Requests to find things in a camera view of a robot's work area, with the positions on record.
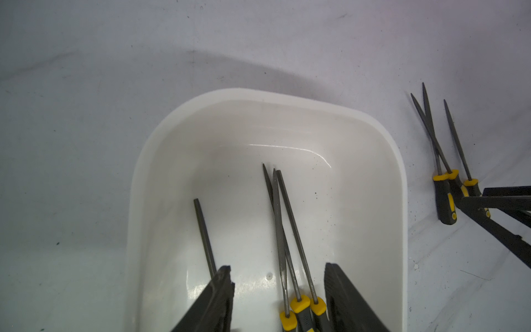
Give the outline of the file tool yellow black handle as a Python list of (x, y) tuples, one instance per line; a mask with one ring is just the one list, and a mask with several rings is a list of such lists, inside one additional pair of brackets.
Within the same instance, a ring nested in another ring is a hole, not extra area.
[[(265, 165), (262, 165), (262, 170), (264, 173), (265, 183), (268, 190), (268, 195), (270, 197), (270, 202), (272, 206), (273, 213), (273, 197), (272, 197), (272, 175), (268, 171), (268, 168)], [(281, 202), (281, 211), (283, 210), (282, 195), (280, 193), (280, 202)], [(273, 213), (273, 222), (275, 227), (275, 217)], [(294, 266), (293, 255), (291, 250), (291, 244), (288, 241), (287, 232), (284, 228), (283, 231), (285, 234), (285, 249), (286, 249), (286, 263), (287, 263), (287, 273), (288, 273), (288, 296), (290, 301), (290, 310), (293, 312), (297, 318), (298, 326), (296, 331), (314, 331), (315, 324), (314, 319), (312, 318), (311, 309), (310, 309), (310, 299), (309, 297), (300, 289), (298, 282), (298, 276), (296, 268)]]

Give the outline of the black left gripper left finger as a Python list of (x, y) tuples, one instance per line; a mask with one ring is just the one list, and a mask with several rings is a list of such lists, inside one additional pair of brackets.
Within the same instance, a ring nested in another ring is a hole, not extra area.
[(218, 269), (173, 332), (231, 331), (235, 283), (230, 272), (230, 266)]

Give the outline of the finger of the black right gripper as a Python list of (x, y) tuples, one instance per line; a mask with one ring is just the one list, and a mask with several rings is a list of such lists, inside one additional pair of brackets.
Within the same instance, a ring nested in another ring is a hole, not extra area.
[(528, 268), (530, 268), (530, 244), (525, 242), (520, 235), (511, 233), (496, 221), (486, 217), (482, 212), (473, 208), (465, 207), (465, 198), (456, 203), (464, 214), (475, 221), (484, 230), (489, 232), (501, 244), (503, 244), (512, 254), (519, 258)]
[[(483, 196), (530, 196), (530, 186), (485, 188)], [(530, 228), (530, 211), (501, 211)]]

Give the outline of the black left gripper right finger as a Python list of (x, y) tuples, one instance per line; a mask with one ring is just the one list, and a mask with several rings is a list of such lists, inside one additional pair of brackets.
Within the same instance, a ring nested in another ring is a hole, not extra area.
[(326, 263), (324, 289), (332, 331), (389, 331), (338, 264)]

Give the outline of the white plastic storage box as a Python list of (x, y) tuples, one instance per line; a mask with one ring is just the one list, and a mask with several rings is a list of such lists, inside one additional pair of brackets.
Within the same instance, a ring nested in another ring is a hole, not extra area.
[(398, 145), (366, 113), (250, 89), (179, 106), (136, 162), (129, 201), (125, 331), (170, 331), (231, 268), (235, 331), (280, 331), (275, 220), (265, 178), (283, 173), (316, 292), (341, 266), (391, 331), (407, 330), (407, 178)]

